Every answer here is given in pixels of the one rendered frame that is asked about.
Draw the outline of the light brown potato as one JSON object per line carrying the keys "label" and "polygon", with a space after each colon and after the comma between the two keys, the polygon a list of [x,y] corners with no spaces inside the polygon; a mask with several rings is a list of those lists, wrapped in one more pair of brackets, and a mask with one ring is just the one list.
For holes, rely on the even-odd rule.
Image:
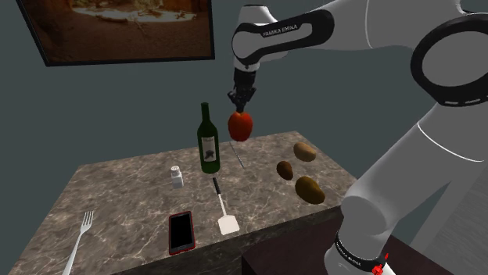
{"label": "light brown potato", "polygon": [[316,159],[316,151],[309,145],[299,141],[293,145],[293,152],[297,159],[304,162],[312,162]]}

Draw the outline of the red apple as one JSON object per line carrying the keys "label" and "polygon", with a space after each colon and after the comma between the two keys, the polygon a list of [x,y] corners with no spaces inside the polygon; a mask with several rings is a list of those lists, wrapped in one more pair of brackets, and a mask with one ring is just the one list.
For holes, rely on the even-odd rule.
{"label": "red apple", "polygon": [[246,141],[253,130],[253,120],[247,112],[233,112],[228,120],[228,132],[234,141]]}

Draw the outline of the small dark brown potato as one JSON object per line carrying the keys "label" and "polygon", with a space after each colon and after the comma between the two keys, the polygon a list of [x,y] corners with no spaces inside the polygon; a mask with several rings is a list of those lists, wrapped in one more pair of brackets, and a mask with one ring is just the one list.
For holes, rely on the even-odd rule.
{"label": "small dark brown potato", "polygon": [[276,166],[276,171],[278,175],[284,180],[293,179],[292,166],[287,161],[280,161]]}

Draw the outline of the large olive brown potato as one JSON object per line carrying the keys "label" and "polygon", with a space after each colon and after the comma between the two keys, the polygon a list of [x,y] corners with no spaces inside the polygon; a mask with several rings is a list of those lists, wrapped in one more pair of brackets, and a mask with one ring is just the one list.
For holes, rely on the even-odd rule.
{"label": "large olive brown potato", "polygon": [[295,183],[296,194],[305,202],[318,205],[324,202],[325,193],[310,177],[300,177]]}

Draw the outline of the framed wall picture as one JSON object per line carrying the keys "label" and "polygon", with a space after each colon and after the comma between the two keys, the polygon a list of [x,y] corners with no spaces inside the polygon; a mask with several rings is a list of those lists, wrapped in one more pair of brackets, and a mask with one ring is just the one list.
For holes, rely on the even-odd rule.
{"label": "framed wall picture", "polygon": [[214,58],[211,0],[16,0],[46,66]]}

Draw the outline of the silver fork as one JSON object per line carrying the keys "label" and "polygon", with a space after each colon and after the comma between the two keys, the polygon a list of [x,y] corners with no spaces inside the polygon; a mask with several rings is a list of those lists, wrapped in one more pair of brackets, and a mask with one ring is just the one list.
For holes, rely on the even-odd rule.
{"label": "silver fork", "polygon": [[76,254],[77,254],[77,250],[78,250],[80,240],[81,240],[83,234],[86,233],[91,228],[92,223],[93,223],[93,216],[94,216],[93,211],[87,211],[84,214],[84,218],[83,218],[83,221],[81,223],[80,232],[78,234],[75,246],[74,246],[74,248],[70,254],[70,257],[69,257],[69,259],[65,265],[65,268],[63,270],[62,275],[70,275],[70,271],[71,271],[72,266],[74,264],[74,260],[75,260]]}

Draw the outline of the thin grey knife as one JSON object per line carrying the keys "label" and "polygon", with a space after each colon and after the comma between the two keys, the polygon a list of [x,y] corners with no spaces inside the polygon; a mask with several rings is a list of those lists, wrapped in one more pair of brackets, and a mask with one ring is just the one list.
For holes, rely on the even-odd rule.
{"label": "thin grey knife", "polygon": [[231,142],[231,141],[229,141],[228,143],[229,143],[229,145],[230,145],[230,147],[231,147],[232,151],[234,152],[235,157],[236,157],[236,158],[237,158],[237,160],[239,161],[240,166],[241,166],[241,167],[244,169],[244,168],[245,168],[244,163],[243,163],[242,159],[240,158],[239,154],[237,153],[237,151],[235,150],[234,145],[232,144],[232,142]]}

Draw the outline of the red-cased smartphone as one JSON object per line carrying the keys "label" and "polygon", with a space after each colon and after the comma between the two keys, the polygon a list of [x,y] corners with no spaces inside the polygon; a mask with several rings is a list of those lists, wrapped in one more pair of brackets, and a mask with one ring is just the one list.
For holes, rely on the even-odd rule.
{"label": "red-cased smartphone", "polygon": [[190,211],[169,217],[168,244],[169,255],[177,255],[195,248],[196,240]]}

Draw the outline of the marble-topped table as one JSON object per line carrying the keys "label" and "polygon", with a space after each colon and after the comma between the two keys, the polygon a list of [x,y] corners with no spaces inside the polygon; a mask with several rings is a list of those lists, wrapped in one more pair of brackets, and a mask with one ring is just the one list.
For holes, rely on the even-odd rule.
{"label": "marble-topped table", "polygon": [[[93,211],[70,275],[241,275],[241,256],[250,246],[325,221],[354,178],[324,152],[298,160],[292,131],[220,145],[216,176],[200,169],[199,152],[186,148],[80,166],[8,275],[62,275],[84,214]],[[292,166],[293,179],[277,171]],[[179,166],[184,187],[173,188],[170,168]],[[305,202],[296,181],[310,177],[325,193],[323,203]],[[222,235],[223,216],[212,178],[238,232]],[[196,246],[169,255],[169,217],[190,211]]]}

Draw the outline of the white salt shaker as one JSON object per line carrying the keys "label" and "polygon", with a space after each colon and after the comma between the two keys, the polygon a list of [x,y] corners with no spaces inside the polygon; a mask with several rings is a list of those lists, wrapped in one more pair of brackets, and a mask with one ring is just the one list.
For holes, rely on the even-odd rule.
{"label": "white salt shaker", "polygon": [[183,181],[182,173],[180,171],[179,166],[172,166],[170,168],[170,175],[171,175],[173,188],[183,188],[184,187],[184,181]]}

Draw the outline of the green wine bottle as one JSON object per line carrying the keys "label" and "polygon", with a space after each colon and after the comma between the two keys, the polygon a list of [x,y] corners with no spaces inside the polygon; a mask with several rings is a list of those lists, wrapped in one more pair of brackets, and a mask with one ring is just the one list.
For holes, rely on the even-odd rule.
{"label": "green wine bottle", "polygon": [[210,120],[209,104],[201,103],[202,122],[197,130],[201,170],[217,173],[221,167],[217,128]]}

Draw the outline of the dark robot stand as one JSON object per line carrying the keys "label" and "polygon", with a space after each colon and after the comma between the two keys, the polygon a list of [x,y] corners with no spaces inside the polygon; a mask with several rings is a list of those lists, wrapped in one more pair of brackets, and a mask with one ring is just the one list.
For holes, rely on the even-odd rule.
{"label": "dark robot stand", "polygon": [[[242,275],[328,275],[324,255],[343,218],[262,241],[242,254]],[[394,236],[383,249],[396,275],[453,275]]]}

